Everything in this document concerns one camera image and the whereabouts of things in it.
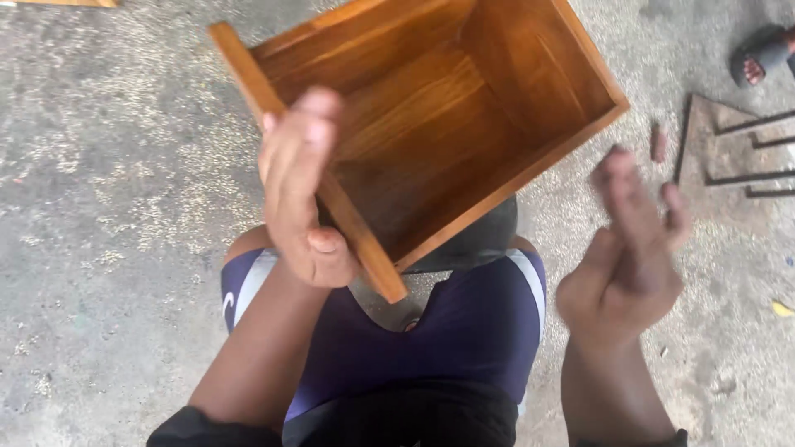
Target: purple shorts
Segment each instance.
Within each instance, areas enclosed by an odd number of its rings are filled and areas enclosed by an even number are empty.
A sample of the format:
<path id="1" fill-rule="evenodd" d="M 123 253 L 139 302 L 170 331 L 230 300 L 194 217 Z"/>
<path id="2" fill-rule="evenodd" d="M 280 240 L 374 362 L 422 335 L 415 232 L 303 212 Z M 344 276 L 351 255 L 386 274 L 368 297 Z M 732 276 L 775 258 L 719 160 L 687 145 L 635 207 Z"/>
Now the purple shorts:
<path id="1" fill-rule="evenodd" d="M 272 250 L 232 259 L 221 271 L 230 332 L 277 261 Z M 519 404 L 544 335 L 546 279 L 535 253 L 506 257 L 437 283 L 417 327 L 373 322 L 348 288 L 332 291 L 312 335 L 287 420 L 331 400 L 404 379 L 462 379 L 504 390 Z"/>

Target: forearm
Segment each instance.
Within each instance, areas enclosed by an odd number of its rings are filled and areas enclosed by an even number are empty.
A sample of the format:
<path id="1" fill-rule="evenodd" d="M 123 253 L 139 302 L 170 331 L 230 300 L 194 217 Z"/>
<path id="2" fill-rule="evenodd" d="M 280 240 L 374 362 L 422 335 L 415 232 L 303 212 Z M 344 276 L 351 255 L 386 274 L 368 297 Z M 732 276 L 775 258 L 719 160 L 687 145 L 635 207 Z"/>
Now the forearm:
<path id="1" fill-rule="evenodd" d="M 589 352 L 570 340 L 560 392 L 571 445 L 653 445 L 676 435 L 654 389 L 640 340 L 610 352 Z"/>
<path id="2" fill-rule="evenodd" d="M 188 404 L 217 422 L 281 432 L 329 293 L 277 262 Z"/>

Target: white stripe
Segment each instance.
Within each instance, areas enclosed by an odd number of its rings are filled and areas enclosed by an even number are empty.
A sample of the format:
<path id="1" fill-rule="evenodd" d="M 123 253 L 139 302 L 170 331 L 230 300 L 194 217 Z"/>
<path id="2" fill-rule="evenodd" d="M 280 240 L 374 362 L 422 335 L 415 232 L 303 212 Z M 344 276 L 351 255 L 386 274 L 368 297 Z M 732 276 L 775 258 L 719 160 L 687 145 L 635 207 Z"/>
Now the white stripe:
<path id="1" fill-rule="evenodd" d="M 527 284 L 533 292 L 533 297 L 536 299 L 536 308 L 538 308 L 538 327 L 541 328 L 541 333 L 538 337 L 538 342 L 544 339 L 544 321 L 546 321 L 546 297 L 544 296 L 544 287 L 541 285 L 541 278 L 538 277 L 533 263 L 527 259 L 524 253 L 520 250 L 512 249 L 506 253 L 508 258 L 519 267 L 519 270 L 525 275 Z"/>
<path id="2" fill-rule="evenodd" d="M 262 288 L 262 283 L 268 278 L 270 271 L 273 270 L 273 266 L 276 265 L 276 261 L 278 260 L 279 256 L 276 251 L 269 249 L 263 251 L 262 254 L 254 260 L 254 264 L 251 265 L 246 279 L 243 281 L 243 285 L 240 286 L 238 305 L 235 307 L 235 322 L 232 325 L 233 328 L 238 325 L 240 317 L 243 316 L 243 313 L 248 309 L 248 305 L 254 300 L 254 296 Z"/>

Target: black shirt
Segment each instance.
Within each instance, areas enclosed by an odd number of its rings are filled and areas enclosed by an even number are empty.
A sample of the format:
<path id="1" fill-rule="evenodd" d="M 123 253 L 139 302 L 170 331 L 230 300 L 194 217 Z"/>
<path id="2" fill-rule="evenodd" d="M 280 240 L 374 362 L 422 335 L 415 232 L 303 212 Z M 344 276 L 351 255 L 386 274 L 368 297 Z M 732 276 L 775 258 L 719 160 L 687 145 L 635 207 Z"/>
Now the black shirt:
<path id="1" fill-rule="evenodd" d="M 287 422 L 283 437 L 264 427 L 215 423 L 186 406 L 155 430 L 146 445 L 511 446 L 516 442 L 517 419 L 516 405 L 496 387 L 454 380 L 410 380 L 310 410 Z M 681 430 L 674 443 L 660 447 L 686 445 L 687 433 Z"/>

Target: yellow leaf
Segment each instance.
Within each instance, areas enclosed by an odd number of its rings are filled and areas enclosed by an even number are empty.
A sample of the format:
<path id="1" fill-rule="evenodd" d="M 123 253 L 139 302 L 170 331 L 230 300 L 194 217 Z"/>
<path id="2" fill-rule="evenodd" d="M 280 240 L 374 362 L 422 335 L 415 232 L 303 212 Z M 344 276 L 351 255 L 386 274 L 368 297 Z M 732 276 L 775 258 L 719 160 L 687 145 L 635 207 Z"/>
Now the yellow leaf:
<path id="1" fill-rule="evenodd" d="M 773 301 L 773 311 L 779 317 L 795 317 L 795 310 L 790 309 L 778 301 Z"/>

